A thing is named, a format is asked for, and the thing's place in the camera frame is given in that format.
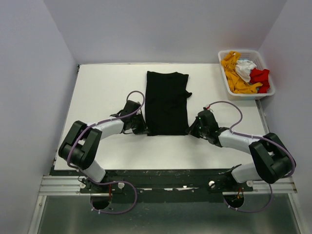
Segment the black t shirt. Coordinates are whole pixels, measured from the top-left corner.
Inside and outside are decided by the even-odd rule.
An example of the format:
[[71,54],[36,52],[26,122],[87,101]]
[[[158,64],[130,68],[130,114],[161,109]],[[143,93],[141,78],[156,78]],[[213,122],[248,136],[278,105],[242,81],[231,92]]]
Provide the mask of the black t shirt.
[[189,128],[188,74],[147,72],[145,120],[148,136],[185,136]]

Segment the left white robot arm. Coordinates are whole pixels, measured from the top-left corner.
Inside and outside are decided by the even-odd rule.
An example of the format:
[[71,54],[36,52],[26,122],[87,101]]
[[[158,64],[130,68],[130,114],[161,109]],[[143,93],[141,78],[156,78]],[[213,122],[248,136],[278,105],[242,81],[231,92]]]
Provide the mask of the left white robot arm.
[[108,187],[108,180],[105,178],[105,169],[96,161],[99,143],[107,137],[124,134],[128,130],[135,135],[144,133],[147,127],[141,107],[139,102],[127,100],[122,110],[100,123],[88,125],[75,121],[60,145],[58,156],[89,177],[96,192],[104,192]]

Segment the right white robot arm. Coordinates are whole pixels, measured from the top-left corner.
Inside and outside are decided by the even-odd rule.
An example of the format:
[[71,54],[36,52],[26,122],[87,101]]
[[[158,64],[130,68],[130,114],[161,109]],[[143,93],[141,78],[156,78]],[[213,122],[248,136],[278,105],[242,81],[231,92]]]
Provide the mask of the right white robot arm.
[[220,148],[231,148],[251,155],[253,162],[237,165],[230,169],[224,185],[235,191],[247,181],[263,180],[269,184],[289,175],[295,162],[287,155],[287,150],[276,134],[265,136],[243,136],[235,134],[227,127],[219,127],[210,110],[199,112],[186,133],[209,141]]

